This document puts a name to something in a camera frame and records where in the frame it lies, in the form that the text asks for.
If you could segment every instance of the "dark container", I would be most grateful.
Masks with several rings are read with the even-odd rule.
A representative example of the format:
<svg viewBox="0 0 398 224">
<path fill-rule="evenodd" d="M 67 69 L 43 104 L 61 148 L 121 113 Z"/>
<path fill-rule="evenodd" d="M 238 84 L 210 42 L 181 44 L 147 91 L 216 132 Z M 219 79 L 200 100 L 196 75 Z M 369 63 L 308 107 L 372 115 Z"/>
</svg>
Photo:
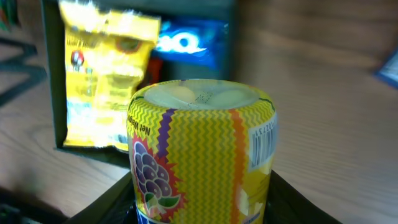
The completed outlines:
<svg viewBox="0 0 398 224">
<path fill-rule="evenodd" d="M 101 7 L 115 9 L 135 9 L 170 16 L 191 16 L 203 19 L 218 19 L 229 23 L 226 38 L 226 52 L 219 59 L 221 68 L 189 65 L 186 63 L 165 62 L 162 68 L 163 80 L 212 78 L 228 80 L 231 77 L 232 43 L 234 37 L 235 0 L 97 0 Z M 67 136 L 67 99 L 65 87 L 65 28 L 57 0 L 42 0 L 42 13 L 45 27 L 45 41 L 49 58 L 49 82 L 53 109 L 55 145 L 58 150 L 89 157 L 121 167 L 130 167 L 126 154 L 113 147 L 103 149 L 63 147 Z"/>
<path fill-rule="evenodd" d="M 129 172 L 65 224 L 142 223 L 137 220 L 131 177 Z M 316 207 L 272 171 L 263 224 L 340 224 L 340 222 Z"/>
</svg>

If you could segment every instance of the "purple stripe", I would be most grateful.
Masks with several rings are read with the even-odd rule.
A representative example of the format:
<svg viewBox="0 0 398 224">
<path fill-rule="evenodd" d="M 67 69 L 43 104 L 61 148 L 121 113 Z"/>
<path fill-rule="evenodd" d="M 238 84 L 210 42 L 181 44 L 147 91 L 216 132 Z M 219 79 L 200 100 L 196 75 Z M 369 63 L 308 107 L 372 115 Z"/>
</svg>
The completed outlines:
<svg viewBox="0 0 398 224">
<path fill-rule="evenodd" d="M 170 137 L 168 131 L 170 130 L 170 122 L 172 122 L 172 115 L 175 113 L 177 109 L 168 109 L 162 115 L 162 121 L 160 122 L 160 128 L 158 130 L 159 137 L 157 140 L 159 142 L 158 145 L 158 153 L 157 155 L 161 157 L 165 157 L 165 161 L 168 162 L 166 156 L 169 152 L 167 152 L 167 147 L 169 144 L 167 143 L 168 138 Z"/>
</svg>

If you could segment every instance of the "orange stripe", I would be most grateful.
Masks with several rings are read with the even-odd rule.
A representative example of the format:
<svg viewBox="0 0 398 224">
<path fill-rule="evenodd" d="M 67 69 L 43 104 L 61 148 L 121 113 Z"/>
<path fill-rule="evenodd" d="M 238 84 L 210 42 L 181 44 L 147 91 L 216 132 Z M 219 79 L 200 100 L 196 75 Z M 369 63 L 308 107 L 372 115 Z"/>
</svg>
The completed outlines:
<svg viewBox="0 0 398 224">
<path fill-rule="evenodd" d="M 235 109 L 228 110 L 232 115 L 233 128 L 235 130 L 235 172 L 234 172 L 234 189 L 232 195 L 232 217 L 231 223 L 239 223 L 239 204 L 240 204 L 240 193 L 243 183 L 244 173 L 244 157 L 245 155 L 245 128 L 243 127 L 243 120 L 239 117 L 239 112 Z"/>
</svg>

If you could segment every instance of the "black cardboard box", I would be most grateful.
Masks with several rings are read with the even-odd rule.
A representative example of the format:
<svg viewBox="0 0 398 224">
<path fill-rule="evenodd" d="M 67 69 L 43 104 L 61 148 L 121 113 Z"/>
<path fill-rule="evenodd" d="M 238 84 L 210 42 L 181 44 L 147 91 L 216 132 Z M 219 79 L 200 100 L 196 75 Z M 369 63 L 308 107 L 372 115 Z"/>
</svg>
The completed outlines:
<svg viewBox="0 0 398 224">
<path fill-rule="evenodd" d="M 234 0 L 97 0 L 101 7 L 115 9 L 135 9 L 143 12 L 171 16 L 192 16 L 203 19 L 219 19 L 229 23 L 227 51 L 220 59 L 221 69 L 184 63 L 165 62 L 162 68 L 163 80 L 214 78 L 228 80 L 231 76 L 232 43 L 234 37 Z M 67 99 L 65 87 L 65 31 L 57 0 L 42 0 L 42 13 L 45 27 L 45 41 L 49 60 L 49 82 L 53 109 L 55 145 L 58 150 L 89 157 L 97 161 L 129 168 L 127 154 L 113 147 L 104 149 L 63 147 L 67 136 Z"/>
</svg>

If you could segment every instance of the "can label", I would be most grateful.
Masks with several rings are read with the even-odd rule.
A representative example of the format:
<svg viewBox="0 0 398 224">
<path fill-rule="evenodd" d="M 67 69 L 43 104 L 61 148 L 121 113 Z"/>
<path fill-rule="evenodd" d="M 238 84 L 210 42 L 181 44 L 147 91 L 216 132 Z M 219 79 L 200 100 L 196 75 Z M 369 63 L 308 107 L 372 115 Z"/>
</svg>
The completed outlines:
<svg viewBox="0 0 398 224">
<path fill-rule="evenodd" d="M 140 223 L 262 223 L 277 139 L 267 95 L 230 110 L 178 110 L 134 95 L 127 117 Z"/>
</svg>

